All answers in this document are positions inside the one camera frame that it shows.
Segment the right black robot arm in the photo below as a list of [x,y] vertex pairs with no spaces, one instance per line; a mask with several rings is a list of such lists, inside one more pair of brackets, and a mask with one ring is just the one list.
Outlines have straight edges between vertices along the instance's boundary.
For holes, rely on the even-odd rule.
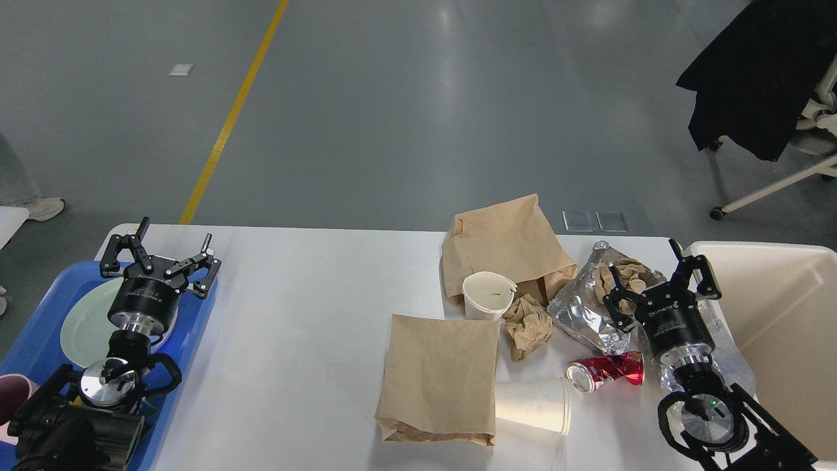
[[683,254],[672,277],[641,293],[626,287],[616,266],[615,286],[604,306],[624,332],[640,325],[653,358],[671,367],[677,390],[658,403],[658,427],[667,444],[682,456],[717,470],[715,454],[729,458],[728,470],[812,470],[817,458],[772,417],[741,385],[727,383],[713,364],[715,341],[700,315],[703,299],[719,299],[714,272],[703,254]]

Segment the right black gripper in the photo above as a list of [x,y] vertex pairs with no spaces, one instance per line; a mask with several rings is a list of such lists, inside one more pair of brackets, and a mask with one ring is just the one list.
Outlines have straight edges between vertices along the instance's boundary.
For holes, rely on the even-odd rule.
[[638,321],[654,355],[660,364],[684,364],[686,358],[709,362],[715,342],[698,309],[697,300],[723,297],[711,262],[703,254],[683,254],[681,245],[668,239],[677,266],[668,287],[652,287],[640,294],[623,283],[614,265],[609,266],[615,286],[603,297],[615,327],[623,333],[634,328],[634,319],[624,314],[620,302],[631,302],[636,307]]

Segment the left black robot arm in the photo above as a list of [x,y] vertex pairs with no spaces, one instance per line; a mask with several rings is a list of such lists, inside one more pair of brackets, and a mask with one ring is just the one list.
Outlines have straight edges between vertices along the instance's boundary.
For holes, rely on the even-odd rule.
[[2,361],[3,470],[148,470],[215,295],[207,234],[176,260],[143,247],[149,219],[55,279]]

